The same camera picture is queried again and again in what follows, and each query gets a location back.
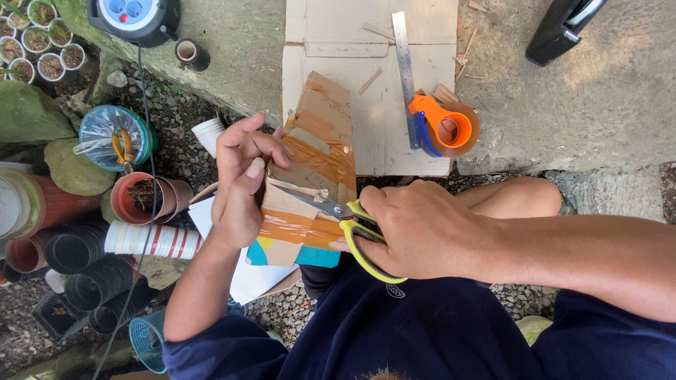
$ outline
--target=forearm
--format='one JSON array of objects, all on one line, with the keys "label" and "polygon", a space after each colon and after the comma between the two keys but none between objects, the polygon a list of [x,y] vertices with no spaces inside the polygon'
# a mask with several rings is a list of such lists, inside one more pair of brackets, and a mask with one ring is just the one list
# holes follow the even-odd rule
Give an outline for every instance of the forearm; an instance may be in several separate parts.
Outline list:
[{"label": "forearm", "polygon": [[496,252],[482,281],[593,295],[634,314],[676,321],[676,228],[622,216],[493,220]]},{"label": "forearm", "polygon": [[166,340],[192,338],[223,316],[239,252],[209,234],[169,300],[164,320]]}]

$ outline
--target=fingernail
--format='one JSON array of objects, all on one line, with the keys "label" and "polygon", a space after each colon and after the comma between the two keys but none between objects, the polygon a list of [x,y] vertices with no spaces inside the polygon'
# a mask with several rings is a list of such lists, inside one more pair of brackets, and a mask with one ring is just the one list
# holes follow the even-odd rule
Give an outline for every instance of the fingernail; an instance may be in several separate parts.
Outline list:
[{"label": "fingernail", "polygon": [[265,161],[263,161],[262,158],[256,157],[255,160],[251,163],[251,166],[247,169],[247,172],[244,173],[247,175],[249,178],[258,178],[260,176],[260,173],[263,171],[263,168],[265,167]]}]

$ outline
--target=metal ruler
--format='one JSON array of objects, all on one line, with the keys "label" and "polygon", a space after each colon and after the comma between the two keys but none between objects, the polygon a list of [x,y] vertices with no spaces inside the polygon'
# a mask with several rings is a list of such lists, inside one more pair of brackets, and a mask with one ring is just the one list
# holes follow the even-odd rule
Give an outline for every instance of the metal ruler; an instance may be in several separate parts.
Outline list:
[{"label": "metal ruler", "polygon": [[413,72],[411,71],[411,55],[408,51],[408,35],[406,34],[406,17],[403,12],[392,14],[394,25],[394,40],[397,43],[397,57],[399,61],[399,76],[402,78],[402,91],[404,92],[404,111],[406,112],[406,124],[408,125],[408,142],[412,150],[420,149],[420,141],[416,132],[413,116],[408,111],[408,105],[416,95],[413,87]]}]

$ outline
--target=shirt sleeve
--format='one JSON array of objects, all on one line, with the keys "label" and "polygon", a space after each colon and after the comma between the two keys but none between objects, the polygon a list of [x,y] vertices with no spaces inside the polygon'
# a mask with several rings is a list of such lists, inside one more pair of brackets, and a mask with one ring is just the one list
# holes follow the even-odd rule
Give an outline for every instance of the shirt sleeve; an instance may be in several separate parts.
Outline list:
[{"label": "shirt sleeve", "polygon": [[191,339],[165,341],[162,359],[174,380],[257,380],[275,379],[288,353],[252,320],[228,315]]},{"label": "shirt sleeve", "polygon": [[676,379],[676,323],[562,290],[554,324],[533,344],[550,379]]}]

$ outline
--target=leg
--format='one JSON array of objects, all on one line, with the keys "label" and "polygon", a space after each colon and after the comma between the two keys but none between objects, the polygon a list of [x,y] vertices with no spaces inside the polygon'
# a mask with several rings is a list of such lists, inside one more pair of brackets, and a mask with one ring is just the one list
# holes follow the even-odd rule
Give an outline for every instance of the leg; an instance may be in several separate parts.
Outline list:
[{"label": "leg", "polygon": [[530,176],[475,187],[457,198],[475,214],[498,219],[555,216],[561,208],[556,185]]}]

